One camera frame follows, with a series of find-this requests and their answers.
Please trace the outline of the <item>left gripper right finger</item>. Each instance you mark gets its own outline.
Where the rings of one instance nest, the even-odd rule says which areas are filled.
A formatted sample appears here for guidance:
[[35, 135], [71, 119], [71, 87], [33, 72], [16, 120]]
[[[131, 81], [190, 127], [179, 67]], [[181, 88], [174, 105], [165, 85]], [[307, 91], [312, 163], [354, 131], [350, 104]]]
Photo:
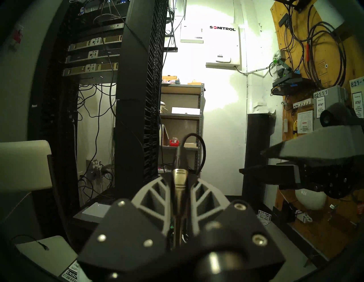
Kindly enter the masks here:
[[182, 281], [269, 282], [285, 259], [244, 201], [182, 174]]

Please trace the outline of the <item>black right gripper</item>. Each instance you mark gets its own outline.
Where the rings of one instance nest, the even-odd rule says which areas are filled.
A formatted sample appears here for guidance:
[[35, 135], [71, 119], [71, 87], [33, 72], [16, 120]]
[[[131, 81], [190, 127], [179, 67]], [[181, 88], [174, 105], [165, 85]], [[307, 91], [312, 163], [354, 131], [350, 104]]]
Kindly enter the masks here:
[[261, 152], [269, 159], [291, 163], [239, 169], [250, 186], [294, 185], [341, 199], [361, 189], [364, 180], [364, 134], [360, 125], [323, 127], [271, 146]]

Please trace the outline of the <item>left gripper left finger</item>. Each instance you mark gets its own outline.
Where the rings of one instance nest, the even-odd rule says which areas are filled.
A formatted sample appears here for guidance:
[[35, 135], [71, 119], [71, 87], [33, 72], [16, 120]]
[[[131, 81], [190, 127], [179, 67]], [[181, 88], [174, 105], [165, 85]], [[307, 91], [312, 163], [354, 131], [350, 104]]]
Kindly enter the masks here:
[[77, 257], [93, 282], [171, 282], [172, 174], [111, 205]]

